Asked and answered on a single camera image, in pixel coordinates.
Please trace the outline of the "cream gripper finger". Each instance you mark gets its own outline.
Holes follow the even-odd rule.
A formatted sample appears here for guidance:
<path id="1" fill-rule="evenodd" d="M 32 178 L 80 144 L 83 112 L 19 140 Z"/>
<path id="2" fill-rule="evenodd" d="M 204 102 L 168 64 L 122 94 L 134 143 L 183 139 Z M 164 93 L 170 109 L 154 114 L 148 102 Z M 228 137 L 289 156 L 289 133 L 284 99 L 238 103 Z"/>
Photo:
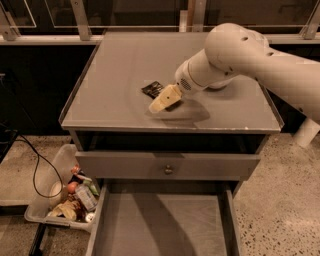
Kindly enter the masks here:
<path id="1" fill-rule="evenodd" d="M 159 113 L 164 110 L 166 106 L 163 104 L 161 100 L 154 99 L 152 103 L 149 105 L 149 111 L 151 113 Z"/>

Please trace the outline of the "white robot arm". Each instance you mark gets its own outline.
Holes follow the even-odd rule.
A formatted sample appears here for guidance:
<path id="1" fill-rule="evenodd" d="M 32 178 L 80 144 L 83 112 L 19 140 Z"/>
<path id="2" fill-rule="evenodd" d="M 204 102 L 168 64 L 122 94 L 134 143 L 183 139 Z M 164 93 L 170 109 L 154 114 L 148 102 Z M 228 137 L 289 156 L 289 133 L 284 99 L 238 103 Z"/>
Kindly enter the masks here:
<path id="1" fill-rule="evenodd" d="M 262 34 L 233 23 L 212 29 L 204 48 L 175 72 L 149 106 L 158 113 L 208 87 L 221 88 L 238 75 L 256 80 L 314 122 L 320 121 L 320 63 L 269 46 Z"/>

